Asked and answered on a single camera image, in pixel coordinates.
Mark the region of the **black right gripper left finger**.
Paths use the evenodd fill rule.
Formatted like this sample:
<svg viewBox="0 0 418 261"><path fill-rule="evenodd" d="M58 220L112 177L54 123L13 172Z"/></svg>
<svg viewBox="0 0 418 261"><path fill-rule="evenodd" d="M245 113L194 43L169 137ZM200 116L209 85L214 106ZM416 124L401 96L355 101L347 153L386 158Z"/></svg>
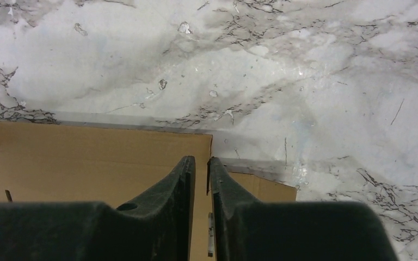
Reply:
<svg viewBox="0 0 418 261"><path fill-rule="evenodd" d="M195 158L112 208L104 202L0 203L0 260L188 260Z"/></svg>

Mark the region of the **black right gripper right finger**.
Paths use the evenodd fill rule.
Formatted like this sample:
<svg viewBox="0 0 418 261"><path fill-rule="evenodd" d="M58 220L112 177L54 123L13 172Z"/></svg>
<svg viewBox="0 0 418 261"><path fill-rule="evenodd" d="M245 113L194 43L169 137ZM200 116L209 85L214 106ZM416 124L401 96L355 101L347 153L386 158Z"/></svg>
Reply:
<svg viewBox="0 0 418 261"><path fill-rule="evenodd" d="M208 161L217 260L396 260L382 222L367 205L266 203Z"/></svg>

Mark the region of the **brown cardboard box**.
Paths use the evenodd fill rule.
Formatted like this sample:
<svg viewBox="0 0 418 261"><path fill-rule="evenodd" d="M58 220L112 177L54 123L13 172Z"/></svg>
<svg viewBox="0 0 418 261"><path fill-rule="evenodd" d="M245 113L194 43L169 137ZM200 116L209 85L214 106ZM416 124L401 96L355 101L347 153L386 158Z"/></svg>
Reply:
<svg viewBox="0 0 418 261"><path fill-rule="evenodd" d="M192 156L188 260L214 260L206 192L212 140L207 134L0 122L0 203L99 201L117 208Z"/></svg>

